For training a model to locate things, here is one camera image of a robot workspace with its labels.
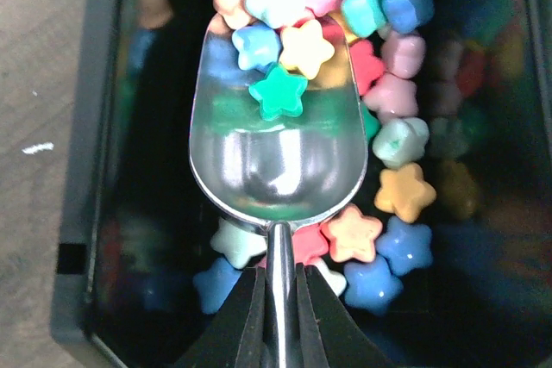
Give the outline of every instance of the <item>black plastic bin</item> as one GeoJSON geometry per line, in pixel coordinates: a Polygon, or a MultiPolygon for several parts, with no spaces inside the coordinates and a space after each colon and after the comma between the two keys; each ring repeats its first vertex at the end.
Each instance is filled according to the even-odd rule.
{"type": "MultiPolygon", "coordinates": [[[[434,265],[403,278],[404,293],[387,316],[350,310],[399,366],[530,367],[552,355],[552,0],[519,2],[508,10],[500,0],[436,0],[436,18],[422,28],[430,42],[439,29],[464,28],[469,19],[504,33],[516,17],[523,69],[474,99],[492,125],[484,145],[462,158],[484,195],[480,213],[458,222],[438,205],[428,209],[434,265]]],[[[113,127],[121,5],[87,3],[52,335],[86,366],[169,366],[211,321],[190,279],[216,257],[209,239],[219,212],[191,174],[187,137],[198,54],[214,11],[211,0],[175,1],[175,17],[147,56],[122,141],[113,127]],[[140,271],[122,277],[129,260],[140,271]],[[144,280],[157,268],[176,286],[173,303],[145,310],[144,280]],[[100,280],[116,284],[126,305],[106,309],[100,280]]],[[[430,181],[435,162],[421,164],[430,181]]],[[[382,165],[375,157],[369,165],[354,202],[381,215],[373,196],[382,165]]]]}

